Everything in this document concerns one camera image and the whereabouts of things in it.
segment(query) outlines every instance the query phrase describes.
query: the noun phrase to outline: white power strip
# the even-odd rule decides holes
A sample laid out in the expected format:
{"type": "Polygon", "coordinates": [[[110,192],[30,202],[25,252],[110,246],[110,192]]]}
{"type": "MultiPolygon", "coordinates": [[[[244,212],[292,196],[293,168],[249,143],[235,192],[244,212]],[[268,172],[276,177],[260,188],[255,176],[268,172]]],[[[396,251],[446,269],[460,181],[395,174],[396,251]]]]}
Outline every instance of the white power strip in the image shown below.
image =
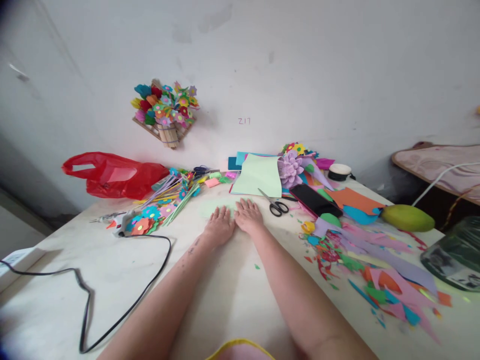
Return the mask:
{"type": "MultiPolygon", "coordinates": [[[[9,263],[15,270],[27,271],[33,264],[35,264],[43,255],[45,251],[37,247],[29,247],[12,252],[3,259],[4,262],[9,263]]],[[[0,293],[8,288],[20,275],[11,272],[7,265],[0,262],[0,293]]]]}

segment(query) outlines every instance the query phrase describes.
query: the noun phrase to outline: white table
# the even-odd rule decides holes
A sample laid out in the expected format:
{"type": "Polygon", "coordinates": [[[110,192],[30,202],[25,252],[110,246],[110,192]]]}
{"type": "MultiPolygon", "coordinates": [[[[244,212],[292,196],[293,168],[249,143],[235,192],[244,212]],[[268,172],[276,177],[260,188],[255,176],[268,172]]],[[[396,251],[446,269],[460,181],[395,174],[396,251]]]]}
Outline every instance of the white table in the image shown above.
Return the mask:
{"type": "MultiPolygon", "coordinates": [[[[349,179],[343,184],[376,201],[389,203],[356,181],[349,179]]],[[[170,226],[153,233],[174,241],[162,276],[204,228],[206,219],[199,216],[202,203],[238,196],[228,194],[228,189],[227,185],[203,188],[170,226]]],[[[400,320],[386,314],[384,329],[371,313],[371,306],[349,285],[345,275],[333,281],[340,288],[334,290],[321,277],[317,264],[304,259],[309,254],[304,241],[298,237],[301,232],[298,219],[308,221],[310,217],[301,210],[293,210],[294,217],[284,215],[277,218],[270,214],[265,199],[254,198],[268,228],[315,279],[380,359],[480,358],[477,337],[480,295],[437,282],[441,290],[452,295],[453,304],[453,308],[439,307],[443,316],[441,320],[427,311],[442,345],[437,345],[421,328],[405,331],[400,320]]],[[[89,223],[98,216],[131,207],[132,201],[128,199],[97,202],[38,244],[48,253],[30,269],[34,272],[67,267],[81,269],[83,278],[95,290],[88,345],[133,303],[159,270],[166,255],[166,240],[117,239],[105,230],[105,224],[89,223]]],[[[417,235],[427,245],[442,237],[436,230],[417,235]]],[[[401,239],[417,249],[417,243],[410,236],[401,239]]],[[[403,257],[420,264],[418,253],[403,257]]],[[[357,284],[364,284],[359,276],[349,277],[357,284]]],[[[23,276],[6,289],[0,299],[2,343],[12,359],[95,359],[105,347],[106,341],[89,354],[78,353],[86,293],[77,286],[73,273],[23,276]]],[[[295,358],[289,331],[270,290],[259,255],[240,230],[236,230],[231,241],[212,257],[180,328],[172,358],[205,359],[233,338],[248,338],[262,345],[278,360],[295,358]]]]}

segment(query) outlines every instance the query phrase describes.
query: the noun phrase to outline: plastic bag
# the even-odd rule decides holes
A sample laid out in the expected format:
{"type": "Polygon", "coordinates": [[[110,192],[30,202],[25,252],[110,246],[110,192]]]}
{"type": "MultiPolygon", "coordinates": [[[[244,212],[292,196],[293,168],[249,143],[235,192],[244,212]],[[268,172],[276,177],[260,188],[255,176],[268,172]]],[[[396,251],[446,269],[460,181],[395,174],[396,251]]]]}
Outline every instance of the plastic bag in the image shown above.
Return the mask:
{"type": "Polygon", "coordinates": [[[142,200],[151,186],[169,174],[161,164],[138,162],[106,152],[86,152],[74,156],[61,167],[67,175],[86,179],[86,192],[99,198],[142,200]],[[74,171],[74,166],[92,165],[74,171]]]}

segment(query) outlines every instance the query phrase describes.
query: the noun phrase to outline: mango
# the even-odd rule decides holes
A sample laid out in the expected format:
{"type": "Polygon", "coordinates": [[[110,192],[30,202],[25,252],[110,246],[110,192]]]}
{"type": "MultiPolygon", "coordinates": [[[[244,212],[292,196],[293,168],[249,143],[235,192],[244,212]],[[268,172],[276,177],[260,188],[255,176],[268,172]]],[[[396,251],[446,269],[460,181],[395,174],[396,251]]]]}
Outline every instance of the mango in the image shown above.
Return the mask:
{"type": "Polygon", "coordinates": [[[387,206],[380,217],[397,229],[408,232],[427,232],[435,227],[433,217],[410,205],[387,206]]]}

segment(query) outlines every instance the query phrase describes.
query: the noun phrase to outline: purple paper flower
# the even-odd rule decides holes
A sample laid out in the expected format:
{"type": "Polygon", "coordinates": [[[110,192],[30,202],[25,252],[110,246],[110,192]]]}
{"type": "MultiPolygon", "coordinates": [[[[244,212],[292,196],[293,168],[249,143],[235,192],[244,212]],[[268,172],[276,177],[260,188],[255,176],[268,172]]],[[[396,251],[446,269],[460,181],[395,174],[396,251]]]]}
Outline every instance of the purple paper flower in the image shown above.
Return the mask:
{"type": "Polygon", "coordinates": [[[290,189],[303,182],[299,176],[304,172],[304,168],[301,167],[302,159],[297,156],[296,150],[290,150],[284,157],[278,159],[278,174],[281,186],[285,189],[290,189]]]}

